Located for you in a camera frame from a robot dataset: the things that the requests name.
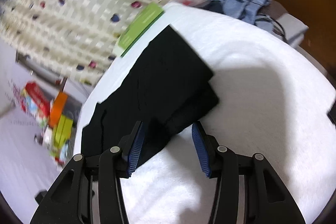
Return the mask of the black pants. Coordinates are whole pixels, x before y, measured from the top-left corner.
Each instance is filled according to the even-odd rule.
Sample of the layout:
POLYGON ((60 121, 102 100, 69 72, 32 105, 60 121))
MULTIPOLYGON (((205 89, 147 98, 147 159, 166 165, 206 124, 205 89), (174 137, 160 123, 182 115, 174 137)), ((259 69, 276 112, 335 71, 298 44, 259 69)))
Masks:
POLYGON ((219 103, 209 83, 213 75, 187 42, 167 26, 143 50, 121 86, 96 105, 82 131, 82 154, 102 154, 142 121, 148 125, 138 161, 143 165, 174 135, 219 103))

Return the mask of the lime green shoe box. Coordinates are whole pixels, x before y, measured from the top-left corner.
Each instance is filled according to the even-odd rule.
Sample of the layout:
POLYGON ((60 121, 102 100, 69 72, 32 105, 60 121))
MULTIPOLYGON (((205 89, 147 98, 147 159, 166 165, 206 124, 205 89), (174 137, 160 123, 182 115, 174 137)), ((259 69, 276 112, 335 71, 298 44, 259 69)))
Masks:
POLYGON ((54 150, 60 150, 64 143, 71 137, 73 120, 65 115, 61 115, 57 126, 52 132, 52 147, 54 150))

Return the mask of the white towel bed cover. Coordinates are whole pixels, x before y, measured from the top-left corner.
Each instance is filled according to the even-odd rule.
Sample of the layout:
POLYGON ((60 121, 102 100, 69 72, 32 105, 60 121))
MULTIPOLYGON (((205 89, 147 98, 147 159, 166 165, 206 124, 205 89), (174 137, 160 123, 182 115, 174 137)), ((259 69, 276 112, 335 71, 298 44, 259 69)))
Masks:
MULTIPOLYGON (((75 152, 96 104, 121 85, 148 43, 172 26, 215 73, 211 85, 220 102, 202 119, 206 132, 235 153, 263 154, 306 223, 322 223, 327 206, 335 204, 335 126, 327 117, 335 101, 332 84, 302 54, 260 28, 178 3, 164 11, 84 103, 75 152)), ((216 181, 201 171, 187 128, 121 185, 131 223, 207 223, 216 181)))

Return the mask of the orange box lid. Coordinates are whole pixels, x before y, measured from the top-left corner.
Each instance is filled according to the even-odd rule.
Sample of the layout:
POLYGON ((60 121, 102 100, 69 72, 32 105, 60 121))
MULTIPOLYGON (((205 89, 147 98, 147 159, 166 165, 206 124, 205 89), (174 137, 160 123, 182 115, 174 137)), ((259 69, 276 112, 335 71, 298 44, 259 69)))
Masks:
POLYGON ((64 92, 58 93, 58 96, 54 100, 51 111, 50 111, 50 117, 49 117, 50 127, 54 127, 55 125, 58 124, 67 99, 68 99, 68 95, 66 93, 64 92))

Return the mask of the red snack bag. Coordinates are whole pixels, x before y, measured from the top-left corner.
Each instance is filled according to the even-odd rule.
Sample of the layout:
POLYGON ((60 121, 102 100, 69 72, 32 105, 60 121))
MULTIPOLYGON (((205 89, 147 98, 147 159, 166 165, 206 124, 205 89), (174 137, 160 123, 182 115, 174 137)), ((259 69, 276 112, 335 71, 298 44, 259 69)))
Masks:
POLYGON ((50 115, 50 101, 47 100, 36 82, 28 82, 21 91, 25 110, 35 119, 48 118, 50 115))

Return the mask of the green flat box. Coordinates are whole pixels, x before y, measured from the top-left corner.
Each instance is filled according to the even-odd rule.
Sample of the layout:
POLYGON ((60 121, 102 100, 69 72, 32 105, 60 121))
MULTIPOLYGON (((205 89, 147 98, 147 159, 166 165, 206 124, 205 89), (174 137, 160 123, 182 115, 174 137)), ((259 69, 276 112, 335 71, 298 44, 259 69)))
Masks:
POLYGON ((113 55, 123 57, 135 42, 163 15, 164 10, 156 3, 148 4, 118 38, 113 55))

